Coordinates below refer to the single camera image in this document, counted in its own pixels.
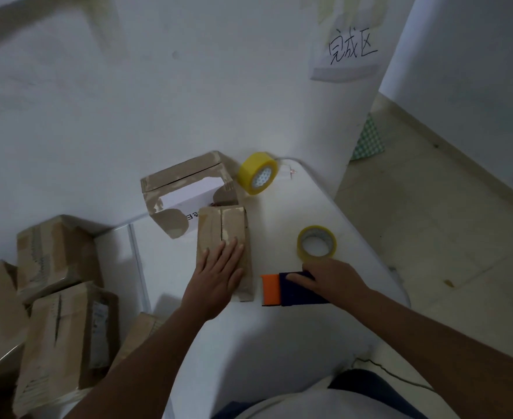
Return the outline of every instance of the white wall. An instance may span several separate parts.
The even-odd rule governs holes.
[[[513,189],[513,0],[416,0],[380,91]]]
[[[349,84],[308,80],[300,0],[115,0],[106,55],[79,10],[20,32],[0,47],[0,257],[59,213],[144,213],[142,176],[209,150],[301,159],[333,194],[412,3],[390,0],[381,70]]]

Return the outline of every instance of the fingers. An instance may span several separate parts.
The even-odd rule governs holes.
[[[241,282],[241,279],[243,278],[244,274],[245,271],[241,268],[233,272],[231,278],[229,279],[229,281],[227,281],[227,292],[229,294],[233,294],[233,291],[235,291],[239,287],[239,283]]]
[[[316,292],[318,289],[318,284],[316,281],[307,278],[306,276],[299,275],[297,273],[290,273],[285,277],[288,281],[295,282],[296,284],[301,285],[303,288],[310,289],[311,291]]]
[[[206,268],[211,269],[215,266],[218,259],[221,257],[223,248],[225,247],[225,241],[219,243],[219,245],[212,250],[208,260],[206,261]]]
[[[204,266],[206,266],[206,260],[208,260],[208,254],[210,254],[210,249],[205,248],[202,252],[202,256],[200,260],[196,263],[196,268],[194,269],[194,273],[200,273],[204,270]]]
[[[239,260],[241,260],[243,251],[245,251],[244,244],[239,244],[235,248],[233,254],[231,255],[231,257],[229,258],[229,260],[227,261],[227,263],[225,264],[225,266],[223,268],[223,274],[225,276],[229,277],[233,273],[233,271],[237,267],[237,264],[239,263]]]
[[[233,253],[235,246],[237,245],[237,238],[234,238],[233,241],[229,243],[228,246],[226,246],[221,253],[221,256],[216,261],[216,264],[212,267],[213,271],[221,272],[225,265],[227,264],[227,261],[230,259],[231,254]]]

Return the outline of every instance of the green checkered cloth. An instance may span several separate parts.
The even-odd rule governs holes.
[[[374,156],[383,151],[384,144],[380,140],[379,131],[377,131],[377,127],[375,126],[375,122],[372,121],[371,115],[368,114],[358,144],[355,147],[354,155],[351,156],[351,160],[364,159],[365,157]]]

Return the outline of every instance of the cable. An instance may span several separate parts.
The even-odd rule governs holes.
[[[404,379],[404,378],[400,378],[398,375],[393,374],[393,373],[392,373],[392,372],[390,372],[388,369],[386,369],[384,366],[382,366],[382,365],[381,365],[381,364],[379,364],[379,363],[376,363],[376,362],[372,361],[371,359],[364,360],[364,359],[361,359],[361,358],[356,357],[356,358],[355,358],[355,360],[354,360],[354,362],[351,364],[351,369],[353,369],[353,368],[354,368],[355,362],[356,362],[356,361],[358,361],[358,360],[359,360],[359,361],[362,361],[363,363],[370,362],[370,363],[372,363],[373,365],[380,367],[383,371],[385,371],[386,373],[388,373],[388,374],[389,374],[390,376],[392,376],[393,378],[399,379],[400,381],[405,382],[406,384],[410,384],[410,385],[413,385],[413,386],[415,386],[415,387],[425,388],[425,389],[428,389],[429,391],[434,392],[435,394],[437,394],[437,392],[436,392],[433,388],[428,387],[427,385],[418,384],[417,382],[408,381],[407,379]]]

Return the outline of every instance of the dark shorts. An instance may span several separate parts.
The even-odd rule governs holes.
[[[388,382],[370,370],[351,369],[342,372],[330,383],[329,388],[351,391],[366,395],[391,408],[410,416],[412,419],[427,419],[418,409],[409,404]],[[231,402],[212,419],[234,419],[256,403]]]

